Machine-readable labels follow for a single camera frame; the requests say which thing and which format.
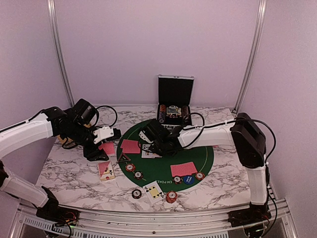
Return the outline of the black 100 chips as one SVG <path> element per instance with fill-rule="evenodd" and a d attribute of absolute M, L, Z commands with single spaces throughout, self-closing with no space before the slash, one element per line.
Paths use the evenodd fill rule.
<path fill-rule="evenodd" d="M 143 173 L 141 171 L 136 171 L 134 173 L 134 178 L 137 179 L 137 180 L 140 180 L 143 178 Z"/>
<path fill-rule="evenodd" d="M 182 181 L 183 181 L 183 179 L 182 179 L 182 177 L 180 177 L 180 176 L 175 176 L 175 177 L 173 177 L 173 180 L 172 180 L 175 184 L 181 184 L 182 183 Z"/>

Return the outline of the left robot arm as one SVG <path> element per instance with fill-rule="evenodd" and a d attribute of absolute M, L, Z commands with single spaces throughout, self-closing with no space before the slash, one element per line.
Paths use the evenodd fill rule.
<path fill-rule="evenodd" d="M 107 161 L 109 157 L 101 145 L 120 139 L 121 131 L 113 124 L 89 124 L 92 119 L 98 120 L 99 116 L 98 109 L 84 99 L 66 110 L 59 107 L 42 109 L 30 119 L 1 129 L 0 156 L 6 157 L 38 141 L 59 136 L 66 142 L 72 142 L 72 146 L 63 144 L 66 149 L 81 146 L 83 156 L 88 161 Z M 30 202 L 37 209 L 36 215 L 39 218 L 59 225 L 77 221 L 78 210 L 61 207 L 49 188 L 29 182 L 3 164 L 0 166 L 0 190 Z"/>

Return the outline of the red yellow 5 chip stack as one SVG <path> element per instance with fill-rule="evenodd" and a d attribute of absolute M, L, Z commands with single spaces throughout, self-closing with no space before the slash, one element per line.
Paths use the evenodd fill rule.
<path fill-rule="evenodd" d="M 177 193 L 175 191 L 169 191 L 166 194 L 166 201 L 168 203 L 174 203 L 177 200 Z"/>

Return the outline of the king of clubs card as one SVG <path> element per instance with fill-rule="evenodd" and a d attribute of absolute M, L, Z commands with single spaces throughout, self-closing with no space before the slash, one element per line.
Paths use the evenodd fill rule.
<path fill-rule="evenodd" d="M 142 145 L 142 155 L 141 158 L 152 158 L 152 154 L 149 151 L 150 144 L 143 144 Z"/>

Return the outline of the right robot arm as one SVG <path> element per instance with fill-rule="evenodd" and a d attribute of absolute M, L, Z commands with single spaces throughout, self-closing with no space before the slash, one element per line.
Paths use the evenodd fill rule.
<path fill-rule="evenodd" d="M 140 129 L 139 136 L 150 144 L 150 151 L 171 155 L 185 149 L 206 146 L 234 146 L 238 159 L 246 168 L 250 186 L 250 204 L 246 209 L 228 213 L 232 227 L 262 222 L 271 218 L 268 208 L 269 171 L 266 164 L 266 138 L 246 113 L 237 118 L 201 126 L 177 126 L 166 129 L 157 119 Z"/>

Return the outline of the triangular black red dealer button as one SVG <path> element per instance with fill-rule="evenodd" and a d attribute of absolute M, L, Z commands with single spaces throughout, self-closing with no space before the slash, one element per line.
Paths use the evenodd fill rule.
<path fill-rule="evenodd" d="M 125 162 L 130 162 L 130 161 L 131 161 L 131 159 L 124 153 L 121 153 L 117 159 L 117 163 L 125 163 Z"/>

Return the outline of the blue small blind button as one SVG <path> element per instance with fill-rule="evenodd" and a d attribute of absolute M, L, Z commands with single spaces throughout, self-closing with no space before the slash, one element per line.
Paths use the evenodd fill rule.
<path fill-rule="evenodd" d="M 190 176 L 184 176 L 183 177 L 183 182 L 186 185 L 192 185 L 195 182 L 195 177 L 193 175 Z"/>

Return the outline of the four of clubs card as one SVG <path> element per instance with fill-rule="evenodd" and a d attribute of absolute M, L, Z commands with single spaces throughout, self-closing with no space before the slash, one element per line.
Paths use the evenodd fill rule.
<path fill-rule="evenodd" d="M 156 181 L 153 181 L 142 188 L 152 204 L 165 198 L 164 192 Z"/>

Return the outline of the red playing card deck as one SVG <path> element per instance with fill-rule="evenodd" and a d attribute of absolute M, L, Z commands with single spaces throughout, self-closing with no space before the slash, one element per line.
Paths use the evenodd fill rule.
<path fill-rule="evenodd" d="M 107 155 L 110 156 L 115 154 L 114 143 L 112 141 L 101 144 L 99 149 L 103 150 Z"/>

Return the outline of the black red 100 chip stack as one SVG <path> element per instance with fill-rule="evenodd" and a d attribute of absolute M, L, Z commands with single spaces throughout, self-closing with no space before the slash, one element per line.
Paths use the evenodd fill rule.
<path fill-rule="evenodd" d="M 142 192 L 139 189 L 133 190 L 131 194 L 134 199 L 139 199 L 142 197 Z"/>

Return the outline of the red 5 chips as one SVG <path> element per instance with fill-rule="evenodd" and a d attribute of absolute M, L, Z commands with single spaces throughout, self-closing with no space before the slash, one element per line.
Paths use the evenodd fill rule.
<path fill-rule="evenodd" d="M 134 164 L 127 164 L 127 165 L 125 166 L 125 170 L 126 170 L 127 172 L 134 172 L 134 171 L 136 170 L 136 167 L 135 167 Z"/>
<path fill-rule="evenodd" d="M 197 180 L 203 180 L 203 179 L 205 178 L 205 174 L 202 173 L 202 172 L 197 172 L 197 173 L 195 174 L 195 178 L 196 178 Z"/>

